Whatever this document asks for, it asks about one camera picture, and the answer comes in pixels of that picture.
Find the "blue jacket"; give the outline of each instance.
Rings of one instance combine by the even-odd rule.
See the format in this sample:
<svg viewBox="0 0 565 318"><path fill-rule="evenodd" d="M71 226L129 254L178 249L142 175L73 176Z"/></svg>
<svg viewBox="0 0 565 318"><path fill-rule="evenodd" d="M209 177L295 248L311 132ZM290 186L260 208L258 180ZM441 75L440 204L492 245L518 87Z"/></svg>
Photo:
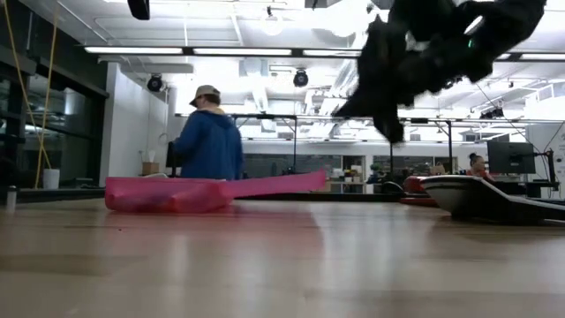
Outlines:
<svg viewBox="0 0 565 318"><path fill-rule="evenodd" d="M184 160L181 178L241 178L244 161L241 134L226 115L194 111L175 141L174 149Z"/></svg>

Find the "cable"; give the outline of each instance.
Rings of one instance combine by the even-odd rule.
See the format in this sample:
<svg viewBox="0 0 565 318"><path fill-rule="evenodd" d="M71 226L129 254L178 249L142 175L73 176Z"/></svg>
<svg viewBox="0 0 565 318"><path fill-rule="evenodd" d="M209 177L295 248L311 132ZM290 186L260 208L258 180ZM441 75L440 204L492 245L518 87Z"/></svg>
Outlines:
<svg viewBox="0 0 565 318"><path fill-rule="evenodd" d="M53 74L53 60L55 59L55 44L57 42L57 22L59 20L59 5L55 2L55 10L53 13L53 39L51 40L51 56L49 58L49 68L47 70L47 93L45 94L45 106L43 107L43 123L41 124L41 138L39 141L39 145L41 148L44 148L44 141L45 141L45 125L47 124L47 109L49 107L49 97L51 92L51 75ZM41 155L42 152L40 151L37 155L37 172L35 173L35 189L39 185L39 176L41 171Z"/></svg>
<svg viewBox="0 0 565 318"><path fill-rule="evenodd" d="M24 102L26 103L27 113L29 114L30 120L32 122L32 126L34 127L35 136L37 137L37 140L40 141L40 153L42 152L45 155L45 162L46 162L47 166L51 169L51 162L49 161L49 157L47 155L47 151L45 151L45 147L41 143L41 136L40 136L39 132L37 131L37 125L35 124L35 120L34 120L34 113L32 112L32 108L30 106L29 99L27 98L26 86L24 85L24 78L21 74L21 67L19 66L18 52L16 51L14 34L13 34L13 31L11 30L10 11L8 9L8 0L4 1L4 15L6 17L6 25L7 25L7 28L8 28L8 35L10 36L11 53L13 55L14 62L16 64L16 70L18 70L19 85L21 86L21 91L22 91L22 95L24 97Z"/></svg>

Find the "box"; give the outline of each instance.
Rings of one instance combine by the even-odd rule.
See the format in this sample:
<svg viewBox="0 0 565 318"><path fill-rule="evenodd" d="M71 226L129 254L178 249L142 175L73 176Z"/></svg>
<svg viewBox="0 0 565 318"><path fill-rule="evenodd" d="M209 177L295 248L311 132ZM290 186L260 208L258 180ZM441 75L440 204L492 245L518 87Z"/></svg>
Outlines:
<svg viewBox="0 0 565 318"><path fill-rule="evenodd" d="M159 163L143 163L141 168L142 176L148 176L154 173L159 173Z"/></svg>

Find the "man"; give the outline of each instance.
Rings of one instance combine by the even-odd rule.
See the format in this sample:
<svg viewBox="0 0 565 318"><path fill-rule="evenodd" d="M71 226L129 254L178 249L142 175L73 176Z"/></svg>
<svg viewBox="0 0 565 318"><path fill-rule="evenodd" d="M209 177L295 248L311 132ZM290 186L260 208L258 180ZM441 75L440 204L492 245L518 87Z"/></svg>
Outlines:
<svg viewBox="0 0 565 318"><path fill-rule="evenodd" d="M210 85L198 87L174 149L183 157L181 178L237 180L241 178L241 134L233 120L220 109L220 91Z"/></svg>

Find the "wooden table surface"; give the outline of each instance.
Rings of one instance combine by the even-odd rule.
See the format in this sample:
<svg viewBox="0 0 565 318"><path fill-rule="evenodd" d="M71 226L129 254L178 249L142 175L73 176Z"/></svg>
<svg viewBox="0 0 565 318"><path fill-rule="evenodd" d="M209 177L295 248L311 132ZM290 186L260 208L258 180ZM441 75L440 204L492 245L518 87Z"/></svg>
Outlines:
<svg viewBox="0 0 565 318"><path fill-rule="evenodd" d="M395 203L242 201L139 216L97 200L0 212L6 318L565 316L558 224L453 223Z"/></svg>

